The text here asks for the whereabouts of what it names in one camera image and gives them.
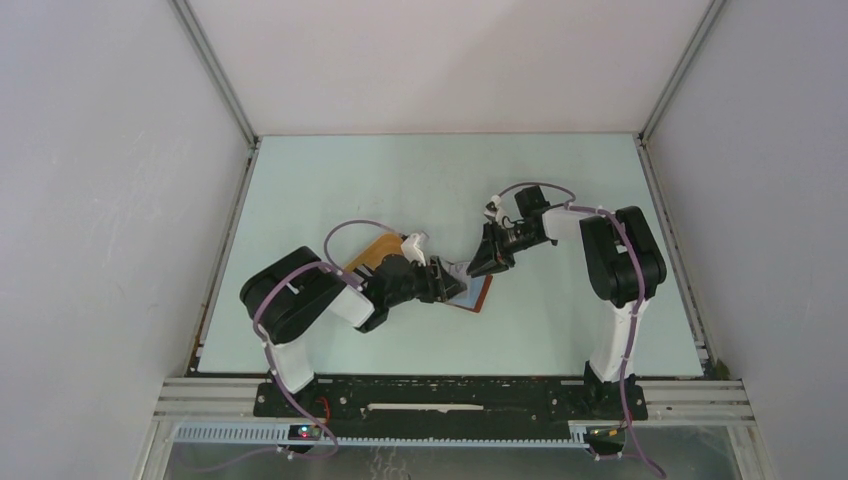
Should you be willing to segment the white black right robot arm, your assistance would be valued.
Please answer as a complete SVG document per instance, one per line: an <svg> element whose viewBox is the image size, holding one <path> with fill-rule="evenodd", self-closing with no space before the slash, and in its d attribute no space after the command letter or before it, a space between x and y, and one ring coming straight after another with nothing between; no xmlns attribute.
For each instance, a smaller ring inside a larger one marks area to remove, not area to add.
<svg viewBox="0 0 848 480"><path fill-rule="evenodd" d="M612 309L587 362L597 381L583 388L581 402L591 416L606 418L622 403L614 383L633 373L631 356L639 327L667 278L666 262L641 208L581 206L574 193L553 204L543 193L546 187L542 182L509 186L519 211L516 220L502 206L504 192L491 197L484 209L481 242L466 272L472 278L502 273L514 267L519 252L579 235L592 290Z"/></svg>

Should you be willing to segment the white striped credit cards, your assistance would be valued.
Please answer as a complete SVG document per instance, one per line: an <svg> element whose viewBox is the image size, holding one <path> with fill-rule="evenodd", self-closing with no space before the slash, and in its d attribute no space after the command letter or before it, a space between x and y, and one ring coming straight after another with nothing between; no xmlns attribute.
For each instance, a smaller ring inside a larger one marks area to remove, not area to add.
<svg viewBox="0 0 848 480"><path fill-rule="evenodd" d="M462 292L467 291L472 282L472 278L468 275L467 268L467 262L451 263L447 267L449 274L461 285Z"/></svg>

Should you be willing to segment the brown leather card holder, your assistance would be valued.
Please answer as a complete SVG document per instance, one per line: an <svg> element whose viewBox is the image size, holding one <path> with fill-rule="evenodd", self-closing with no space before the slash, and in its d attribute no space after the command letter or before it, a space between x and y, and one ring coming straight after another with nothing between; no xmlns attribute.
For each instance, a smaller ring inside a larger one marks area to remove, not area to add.
<svg viewBox="0 0 848 480"><path fill-rule="evenodd" d="M473 313L480 313L492 281L492 275L472 278L469 289L461 297L446 304Z"/></svg>

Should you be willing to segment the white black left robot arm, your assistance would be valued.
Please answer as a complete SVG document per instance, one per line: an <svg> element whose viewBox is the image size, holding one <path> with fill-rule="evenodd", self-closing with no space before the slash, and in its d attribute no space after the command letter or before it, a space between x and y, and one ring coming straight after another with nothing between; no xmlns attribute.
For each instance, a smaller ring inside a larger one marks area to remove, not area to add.
<svg viewBox="0 0 848 480"><path fill-rule="evenodd" d="M387 254L374 267L360 265L348 276L302 246L250 277L239 299L261 341L271 375L282 385L278 404L299 417L316 403L310 384L315 370L301 337L319 317L330 312L368 333L398 305L448 303L467 291L468 281L437 256L419 261Z"/></svg>

